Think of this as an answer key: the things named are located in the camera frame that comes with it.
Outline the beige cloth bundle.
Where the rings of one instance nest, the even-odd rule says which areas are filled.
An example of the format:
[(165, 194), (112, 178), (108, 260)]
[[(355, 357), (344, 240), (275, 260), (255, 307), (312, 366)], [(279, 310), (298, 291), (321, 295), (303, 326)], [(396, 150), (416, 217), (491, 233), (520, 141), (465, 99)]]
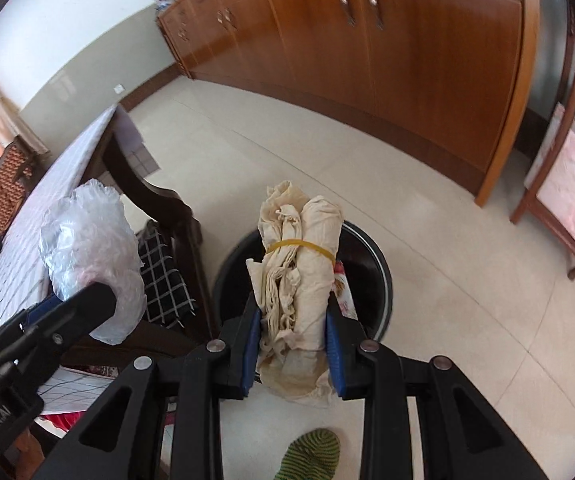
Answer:
[(263, 259), (246, 260), (262, 314), (257, 372), (288, 401), (326, 408), (335, 395), (325, 354), (325, 316), (344, 216), (291, 181), (267, 188), (257, 229)]

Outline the wooden sideboard cabinet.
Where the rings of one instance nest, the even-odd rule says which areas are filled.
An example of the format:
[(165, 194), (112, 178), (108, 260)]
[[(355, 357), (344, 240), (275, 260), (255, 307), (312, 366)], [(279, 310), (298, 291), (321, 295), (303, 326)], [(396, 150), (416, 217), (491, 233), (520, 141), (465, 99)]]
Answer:
[(523, 119), (539, 0), (174, 0), (181, 70), (394, 145), (484, 205)]

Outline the red white milk carton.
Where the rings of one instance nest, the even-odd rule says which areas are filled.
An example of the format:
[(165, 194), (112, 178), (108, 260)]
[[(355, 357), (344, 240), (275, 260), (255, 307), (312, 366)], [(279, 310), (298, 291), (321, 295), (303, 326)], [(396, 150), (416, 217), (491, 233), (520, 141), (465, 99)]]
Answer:
[(338, 307), (341, 309), (341, 313), (345, 318), (351, 318), (352, 320), (358, 320), (358, 315), (353, 302), (353, 295), (351, 294), (349, 283), (347, 280), (347, 275), (342, 261), (336, 261), (334, 263), (334, 286), (333, 290), (335, 293), (336, 300), (338, 302)]

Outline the green striped slipper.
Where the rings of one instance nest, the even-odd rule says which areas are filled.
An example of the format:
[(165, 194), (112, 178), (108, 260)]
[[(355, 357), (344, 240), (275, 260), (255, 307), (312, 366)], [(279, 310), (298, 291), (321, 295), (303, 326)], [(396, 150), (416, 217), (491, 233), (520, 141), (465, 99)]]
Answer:
[(311, 430), (289, 445), (274, 480), (333, 479), (340, 455), (341, 442), (333, 431)]

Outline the clear plastic bag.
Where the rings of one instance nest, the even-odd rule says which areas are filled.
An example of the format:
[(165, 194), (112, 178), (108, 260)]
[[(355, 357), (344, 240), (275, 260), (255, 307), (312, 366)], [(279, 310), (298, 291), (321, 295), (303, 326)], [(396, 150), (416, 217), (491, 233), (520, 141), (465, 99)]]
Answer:
[(120, 194), (91, 179), (57, 200), (44, 215), (39, 252), (61, 300), (93, 282), (112, 288), (115, 313), (91, 332), (103, 344), (121, 344), (146, 310), (138, 242)]

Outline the checkered white tablecloth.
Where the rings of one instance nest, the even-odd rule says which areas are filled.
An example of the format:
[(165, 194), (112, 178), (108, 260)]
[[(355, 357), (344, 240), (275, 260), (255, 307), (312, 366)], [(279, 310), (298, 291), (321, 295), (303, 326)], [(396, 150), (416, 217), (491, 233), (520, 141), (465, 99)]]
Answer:
[(48, 270), (39, 253), (46, 211), (90, 179), (115, 182), (102, 160), (111, 139), (117, 141), (127, 162), (139, 161), (144, 151), (141, 133), (124, 107), (113, 105), (56, 159), (12, 221), (0, 252), (0, 326), (50, 294)]

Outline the dark wooden chair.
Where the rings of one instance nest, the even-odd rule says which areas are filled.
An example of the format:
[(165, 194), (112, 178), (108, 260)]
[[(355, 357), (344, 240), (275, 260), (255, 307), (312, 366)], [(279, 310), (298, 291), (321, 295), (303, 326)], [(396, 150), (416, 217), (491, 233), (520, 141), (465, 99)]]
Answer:
[(102, 134), (82, 180), (97, 177), (101, 169), (108, 170), (120, 191), (149, 217), (138, 241), (146, 258), (142, 273), (150, 304), (121, 344), (86, 336), (64, 354), (61, 364), (75, 370), (122, 370), (138, 356), (184, 356), (217, 332), (201, 258), (201, 225), (175, 191), (146, 182), (130, 167), (115, 124)]

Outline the wooden carved sofa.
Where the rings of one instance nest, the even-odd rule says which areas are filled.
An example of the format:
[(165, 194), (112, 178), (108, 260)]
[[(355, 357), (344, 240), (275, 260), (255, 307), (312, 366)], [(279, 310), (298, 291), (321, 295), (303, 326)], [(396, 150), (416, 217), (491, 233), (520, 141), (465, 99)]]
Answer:
[(41, 171), (37, 153), (20, 136), (4, 148), (0, 157), (0, 236), (10, 228)]

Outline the black round trash bin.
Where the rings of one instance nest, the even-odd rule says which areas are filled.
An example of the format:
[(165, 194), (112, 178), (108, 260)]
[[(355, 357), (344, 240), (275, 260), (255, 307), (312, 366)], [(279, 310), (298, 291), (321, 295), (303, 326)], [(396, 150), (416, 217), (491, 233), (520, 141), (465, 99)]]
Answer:
[[(239, 316), (253, 291), (246, 261), (263, 258), (265, 248), (257, 231), (248, 233), (222, 263), (213, 288), (216, 320), (222, 324)], [(365, 334), (380, 341), (393, 312), (391, 271), (379, 245), (359, 226), (342, 226), (337, 258), (343, 263), (353, 304)]]

